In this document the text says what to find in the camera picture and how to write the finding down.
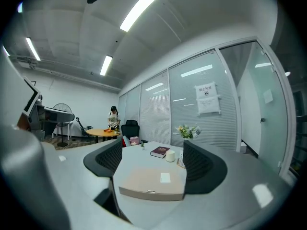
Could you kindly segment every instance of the person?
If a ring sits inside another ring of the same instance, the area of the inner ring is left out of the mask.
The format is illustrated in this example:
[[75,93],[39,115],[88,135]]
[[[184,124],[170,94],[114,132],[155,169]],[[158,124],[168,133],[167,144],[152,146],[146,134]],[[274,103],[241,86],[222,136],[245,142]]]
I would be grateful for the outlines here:
[[116,125],[120,127],[119,126],[120,125],[120,115],[119,115],[119,112],[116,106],[111,107],[111,112],[108,115],[107,121],[108,121],[108,125],[111,125],[112,129],[114,129],[114,126]]

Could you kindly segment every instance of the flower bouquet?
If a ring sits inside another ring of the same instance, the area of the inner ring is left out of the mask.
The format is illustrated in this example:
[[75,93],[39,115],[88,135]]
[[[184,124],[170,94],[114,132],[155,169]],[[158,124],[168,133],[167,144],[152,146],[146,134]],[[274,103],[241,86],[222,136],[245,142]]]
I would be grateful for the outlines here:
[[183,138],[189,138],[189,139],[196,138],[201,133],[201,128],[199,126],[189,127],[186,125],[182,125],[176,129],[180,132],[180,135]]

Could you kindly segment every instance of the standing fan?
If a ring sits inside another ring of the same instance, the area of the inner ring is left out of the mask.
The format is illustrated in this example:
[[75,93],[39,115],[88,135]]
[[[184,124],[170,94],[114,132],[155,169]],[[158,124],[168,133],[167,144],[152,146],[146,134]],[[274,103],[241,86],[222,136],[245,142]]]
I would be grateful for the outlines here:
[[[72,113],[71,108],[69,106],[67,106],[66,104],[64,104],[64,103],[56,104],[53,107],[53,109],[56,109],[56,110],[59,110],[59,111],[63,111],[63,112]],[[62,134],[62,142],[58,143],[59,147],[65,147],[65,146],[68,145],[68,143],[63,142],[63,127],[66,127],[69,123],[70,123],[70,121],[69,122],[58,123],[58,126],[61,127],[61,134]]]

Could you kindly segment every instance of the round wooden table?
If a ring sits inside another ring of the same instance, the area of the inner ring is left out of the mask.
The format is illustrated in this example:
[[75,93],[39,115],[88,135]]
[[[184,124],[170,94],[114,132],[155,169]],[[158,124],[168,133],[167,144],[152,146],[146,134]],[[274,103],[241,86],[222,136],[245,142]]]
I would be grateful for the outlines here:
[[103,129],[99,129],[99,128],[89,129],[89,130],[86,131],[86,133],[90,136],[95,136],[95,143],[98,143],[98,137],[102,137],[102,141],[105,141],[106,137],[107,138],[114,137],[114,139],[116,139],[117,136],[120,135],[119,132],[117,132],[117,134],[115,134],[114,130],[112,130],[112,132],[105,132]]

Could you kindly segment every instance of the white box on floor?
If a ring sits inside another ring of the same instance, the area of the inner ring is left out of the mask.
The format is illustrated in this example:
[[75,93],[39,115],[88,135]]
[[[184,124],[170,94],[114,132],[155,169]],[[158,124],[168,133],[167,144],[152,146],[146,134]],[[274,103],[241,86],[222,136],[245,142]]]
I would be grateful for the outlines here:
[[242,152],[242,153],[246,152],[246,144],[244,142],[241,142],[240,152]]

